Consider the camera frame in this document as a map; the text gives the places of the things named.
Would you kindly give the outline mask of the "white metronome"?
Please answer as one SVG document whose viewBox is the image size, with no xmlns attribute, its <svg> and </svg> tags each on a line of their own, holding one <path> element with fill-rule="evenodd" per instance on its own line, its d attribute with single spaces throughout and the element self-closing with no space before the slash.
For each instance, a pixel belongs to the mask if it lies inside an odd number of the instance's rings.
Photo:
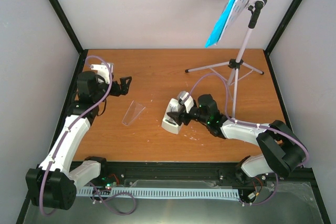
<svg viewBox="0 0 336 224">
<path fill-rule="evenodd" d="M 180 124 L 176 123 L 170 116 L 168 116 L 167 113 L 168 112 L 182 112 L 184 109 L 185 107 L 183 105 L 180 105 L 177 99 L 172 98 L 169 101 L 166 111 L 164 113 L 161 127 L 170 133 L 179 134 L 183 126 L 183 123 L 182 122 L 180 122 Z"/>
</svg>

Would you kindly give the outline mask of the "clear metronome cover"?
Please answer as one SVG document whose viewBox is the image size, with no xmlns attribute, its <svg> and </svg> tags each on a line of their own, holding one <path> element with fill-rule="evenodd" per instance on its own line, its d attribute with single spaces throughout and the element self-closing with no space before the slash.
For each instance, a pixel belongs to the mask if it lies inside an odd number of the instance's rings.
<svg viewBox="0 0 336 224">
<path fill-rule="evenodd" d="M 122 124 L 130 126 L 144 111 L 144 109 L 145 106 L 133 100 L 123 117 Z"/>
</svg>

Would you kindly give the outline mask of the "white music stand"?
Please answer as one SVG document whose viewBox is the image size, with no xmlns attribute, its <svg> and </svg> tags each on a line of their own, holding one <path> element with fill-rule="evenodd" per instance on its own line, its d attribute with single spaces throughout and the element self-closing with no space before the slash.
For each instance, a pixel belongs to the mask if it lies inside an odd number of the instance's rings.
<svg viewBox="0 0 336 224">
<path fill-rule="evenodd" d="M 228 20 L 225 24 L 224 31 L 222 32 L 222 35 L 220 37 L 221 39 L 224 33 L 226 33 L 226 30 L 228 30 L 228 28 L 237 20 L 238 16 L 244 10 L 248 10 L 250 12 L 250 20 L 247 25 L 247 31 L 245 33 L 245 37 L 239 49 L 238 55 L 235 59 L 230 59 L 230 61 L 227 61 L 227 62 L 222 62 L 222 63 L 213 64 L 213 65 L 208 65 L 208 66 L 203 66 L 203 67 L 198 67 L 198 68 L 191 68 L 191 69 L 185 70 L 186 73 L 189 73 L 189 72 L 200 71 L 200 70 L 205 70 L 205 69 L 212 70 L 213 68 L 220 67 L 220 66 L 228 66 L 229 68 L 231 68 L 232 71 L 231 71 L 229 78 L 226 80 L 226 84 L 234 85 L 234 91 L 233 91 L 233 96 L 232 96 L 232 100 L 233 100 L 232 116 L 235 116 L 236 114 L 238 81 L 240 80 L 239 78 L 240 67 L 245 66 L 248 69 L 250 69 L 250 72 L 257 72 L 260 75 L 264 74 L 263 71 L 245 63 L 243 61 L 243 54 L 249 42 L 250 36 L 257 24 L 261 10 L 266 4 L 267 4 L 267 0 L 235 0 L 233 7 L 230 11 Z"/>
</svg>

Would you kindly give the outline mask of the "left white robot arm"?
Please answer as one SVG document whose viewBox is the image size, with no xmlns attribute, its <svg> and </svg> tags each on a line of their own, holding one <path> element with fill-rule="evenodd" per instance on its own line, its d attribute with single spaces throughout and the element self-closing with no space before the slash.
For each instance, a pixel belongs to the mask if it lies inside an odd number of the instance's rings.
<svg viewBox="0 0 336 224">
<path fill-rule="evenodd" d="M 92 65 L 77 77 L 77 100 L 70 104 L 63 128 L 47 157 L 37 168 L 26 174 L 26 184 L 31 203 L 40 209 L 68 210 L 76 194 L 86 184 L 95 180 L 108 180 L 107 160 L 89 156 L 81 165 L 71 169 L 71 163 L 79 144 L 89 131 L 96 117 L 101 115 L 99 104 L 112 95 L 126 95 L 131 76 L 113 79 L 113 65 Z"/>
</svg>

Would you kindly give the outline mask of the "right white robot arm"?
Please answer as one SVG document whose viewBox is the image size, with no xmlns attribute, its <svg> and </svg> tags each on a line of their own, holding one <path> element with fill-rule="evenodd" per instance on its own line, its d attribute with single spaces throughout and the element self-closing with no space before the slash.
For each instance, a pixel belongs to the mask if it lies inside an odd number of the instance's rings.
<svg viewBox="0 0 336 224">
<path fill-rule="evenodd" d="M 210 94 L 194 100 L 188 92 L 181 92 L 169 101 L 161 126 L 179 134 L 182 126 L 190 121 L 201 123 L 214 137 L 239 140 L 260 148 L 260 155 L 247 156 L 236 166 L 235 176 L 242 184 L 266 173 L 288 177 L 308 158 L 306 147 L 284 122 L 253 124 L 230 118 L 220 112 Z"/>
</svg>

